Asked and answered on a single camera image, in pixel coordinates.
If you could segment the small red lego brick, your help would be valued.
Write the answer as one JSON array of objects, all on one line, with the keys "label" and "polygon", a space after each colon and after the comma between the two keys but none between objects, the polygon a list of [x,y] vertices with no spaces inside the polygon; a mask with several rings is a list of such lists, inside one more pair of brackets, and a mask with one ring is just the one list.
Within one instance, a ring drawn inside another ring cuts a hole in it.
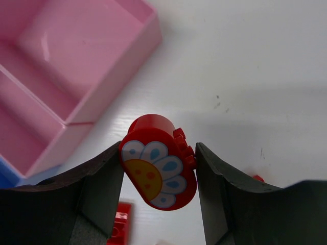
[{"label": "small red lego brick", "polygon": [[252,177],[258,181],[265,182],[265,180],[259,175],[253,175]]}]

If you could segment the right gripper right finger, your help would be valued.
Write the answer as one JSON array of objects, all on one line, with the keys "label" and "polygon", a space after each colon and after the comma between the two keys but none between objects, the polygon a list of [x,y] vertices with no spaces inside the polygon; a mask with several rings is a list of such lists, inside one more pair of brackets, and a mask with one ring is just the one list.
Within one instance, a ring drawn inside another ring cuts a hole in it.
[{"label": "right gripper right finger", "polygon": [[326,181],[279,188],[243,173],[196,144],[207,244],[326,244]]}]

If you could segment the red round flower lego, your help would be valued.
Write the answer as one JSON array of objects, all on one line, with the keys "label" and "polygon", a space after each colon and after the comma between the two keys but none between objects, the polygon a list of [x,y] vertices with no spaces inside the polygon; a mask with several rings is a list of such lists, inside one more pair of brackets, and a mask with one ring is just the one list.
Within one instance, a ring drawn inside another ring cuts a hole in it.
[{"label": "red round flower lego", "polygon": [[119,145],[122,168],[151,207],[173,211],[195,196],[195,153],[182,128],[158,114],[137,118]]}]

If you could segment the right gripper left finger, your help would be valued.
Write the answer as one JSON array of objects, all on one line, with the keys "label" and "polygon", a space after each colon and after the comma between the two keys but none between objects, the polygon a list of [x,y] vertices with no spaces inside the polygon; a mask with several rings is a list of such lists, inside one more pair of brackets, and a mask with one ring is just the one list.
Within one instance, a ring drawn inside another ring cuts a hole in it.
[{"label": "right gripper left finger", "polygon": [[1,244],[106,244],[124,175],[118,148],[37,185],[1,189]]}]

